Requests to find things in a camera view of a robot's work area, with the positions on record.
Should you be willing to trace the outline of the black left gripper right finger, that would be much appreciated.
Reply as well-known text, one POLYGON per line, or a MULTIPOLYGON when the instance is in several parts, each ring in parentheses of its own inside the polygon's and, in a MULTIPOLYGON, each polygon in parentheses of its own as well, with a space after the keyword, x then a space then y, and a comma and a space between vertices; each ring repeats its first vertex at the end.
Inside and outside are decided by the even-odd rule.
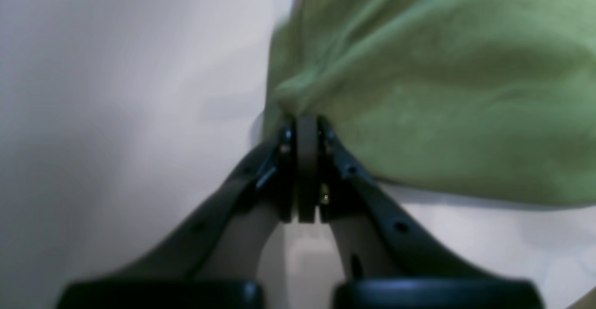
POLYGON ((535 285, 477 267, 434 238, 381 190, 318 118, 321 219, 346 280, 334 309, 542 309, 535 285))

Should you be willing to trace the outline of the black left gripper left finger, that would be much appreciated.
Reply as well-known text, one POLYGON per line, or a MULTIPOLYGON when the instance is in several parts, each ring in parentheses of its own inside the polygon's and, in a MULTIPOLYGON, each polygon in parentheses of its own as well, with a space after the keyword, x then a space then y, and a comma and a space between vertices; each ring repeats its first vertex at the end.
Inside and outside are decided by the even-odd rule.
POLYGON ((260 256, 290 222, 294 186, 314 221, 318 119, 290 118, 253 148, 222 185, 164 241, 136 262, 70 285, 58 309, 264 309, 260 256))

